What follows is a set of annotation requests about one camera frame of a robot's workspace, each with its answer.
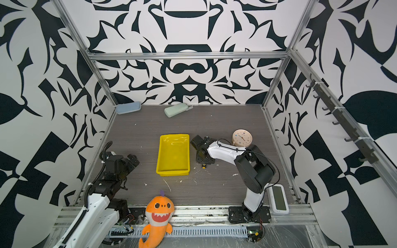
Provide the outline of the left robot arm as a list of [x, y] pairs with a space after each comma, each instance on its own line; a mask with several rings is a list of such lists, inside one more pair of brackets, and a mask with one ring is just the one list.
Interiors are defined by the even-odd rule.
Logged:
[[128, 225], [133, 216], [127, 201], [116, 199], [115, 195], [126, 188], [127, 176], [140, 164], [138, 158], [106, 152], [100, 159], [101, 172], [89, 183], [82, 209], [56, 248], [98, 248], [102, 244], [115, 247], [133, 233]]

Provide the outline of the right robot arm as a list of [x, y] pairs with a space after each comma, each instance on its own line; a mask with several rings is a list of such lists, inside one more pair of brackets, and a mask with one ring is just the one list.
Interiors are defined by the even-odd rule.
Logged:
[[278, 169], [257, 146], [235, 147], [199, 135], [195, 136], [190, 144], [196, 150], [197, 163], [206, 166], [222, 160], [234, 165], [247, 187], [243, 209], [251, 215], [261, 209], [265, 191], [270, 187], [270, 182]]

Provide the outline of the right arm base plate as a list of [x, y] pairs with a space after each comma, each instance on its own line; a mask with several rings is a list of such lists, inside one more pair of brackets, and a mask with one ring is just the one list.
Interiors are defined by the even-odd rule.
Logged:
[[232, 224], [269, 223], [270, 219], [270, 209], [267, 206], [261, 206], [256, 212], [251, 212], [245, 206], [230, 206], [228, 208], [228, 221]]

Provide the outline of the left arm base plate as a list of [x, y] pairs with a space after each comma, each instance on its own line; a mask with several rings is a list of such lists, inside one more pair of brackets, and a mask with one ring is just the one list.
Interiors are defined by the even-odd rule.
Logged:
[[137, 225], [143, 224], [145, 222], [145, 208], [144, 207], [129, 207], [128, 208], [127, 219], [125, 224]]

